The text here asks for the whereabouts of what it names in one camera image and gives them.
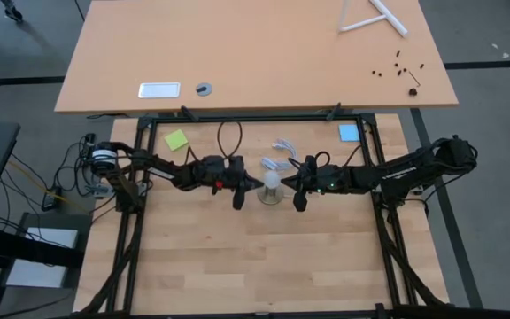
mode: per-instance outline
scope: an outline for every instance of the table leg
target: table leg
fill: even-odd
[[[13,0],[0,1],[5,6],[5,16],[7,16],[7,18],[12,19],[18,23],[23,22],[23,15],[17,10],[17,8],[15,8],[15,3]]]

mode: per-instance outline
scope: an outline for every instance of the yellow-green sticky note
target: yellow-green sticky note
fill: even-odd
[[[165,136],[165,141],[171,151],[178,150],[188,143],[188,140],[181,129],[175,130],[173,133]]]

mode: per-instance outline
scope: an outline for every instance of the light wood tabletop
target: light wood tabletop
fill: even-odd
[[[386,159],[408,153],[398,116],[376,115],[376,119]],[[289,139],[303,158],[327,151],[332,162],[341,165],[358,145],[340,142],[338,124],[343,123],[352,122],[245,122],[237,155],[244,156],[250,175],[261,178],[263,156],[286,159],[287,154],[271,148],[271,143],[282,137]],[[155,152],[182,163],[186,149],[170,152],[163,138],[182,129],[198,157],[218,154],[217,127],[217,123],[158,125]],[[112,141],[133,145],[135,129],[136,120],[116,120]],[[224,150],[230,152],[237,141],[236,125],[226,124],[221,136]],[[351,165],[362,164],[358,152]],[[284,175],[294,173],[292,169]],[[243,209],[236,211],[229,191],[213,196],[209,188],[183,192],[165,180],[154,178],[153,182],[144,215],[133,314],[364,310],[373,309],[378,302],[390,308],[368,194],[312,194],[306,212],[300,214],[292,198],[266,206],[251,191]],[[292,193],[285,189],[287,196]],[[438,298],[447,300],[422,204],[409,201],[398,214],[411,266]],[[89,303],[107,278],[119,226],[117,212],[92,226],[75,311]],[[397,276],[403,299],[399,271]],[[126,275],[120,279],[119,307],[125,280]]]
[[[386,20],[338,33],[343,0],[93,1],[55,110],[457,105],[418,0],[383,2],[407,38]],[[379,14],[351,0],[345,24]],[[180,96],[139,98],[144,82],[179,82]]]

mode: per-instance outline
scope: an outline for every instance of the white plastic rod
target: white plastic rod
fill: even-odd
[[[344,28],[345,14],[347,13],[347,7],[350,4],[349,0],[344,0],[344,7],[342,8],[342,16],[340,17],[340,23],[337,28],[342,31]]]
[[[350,31],[350,30],[353,30],[353,29],[358,28],[358,27],[363,27],[363,26],[366,26],[368,24],[372,24],[374,22],[380,21],[380,20],[385,19],[385,18],[387,18],[387,17],[382,15],[382,16],[375,17],[375,18],[372,18],[372,19],[367,19],[365,21],[361,21],[361,22],[358,22],[356,24],[352,24],[352,25],[347,26],[347,27],[340,27],[340,31],[341,32]]]
[[[408,35],[408,30],[406,30],[405,26],[392,14],[389,9],[381,2],[381,0],[369,0],[369,2],[377,8],[377,10],[382,13],[379,17],[375,17],[372,19],[367,19],[365,21],[358,22],[356,24],[352,24],[350,26],[342,27],[345,20],[345,14],[347,13],[347,8],[349,7],[350,0],[344,0],[344,7],[342,8],[342,16],[340,17],[339,23],[339,32],[350,31],[356,29],[358,27],[363,27],[368,24],[375,23],[377,21],[381,21],[382,19],[386,19],[389,23],[401,34],[401,36],[406,37]]]
[[[406,30],[405,26],[392,14],[389,9],[381,2],[381,0],[369,0],[380,13],[384,14],[387,17],[389,23],[397,29],[397,31],[403,36],[406,37],[408,35],[408,30]]]

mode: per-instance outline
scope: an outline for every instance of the blue sticky note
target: blue sticky note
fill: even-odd
[[[359,132],[358,126],[355,124],[340,125],[340,139],[342,142],[358,142]]]

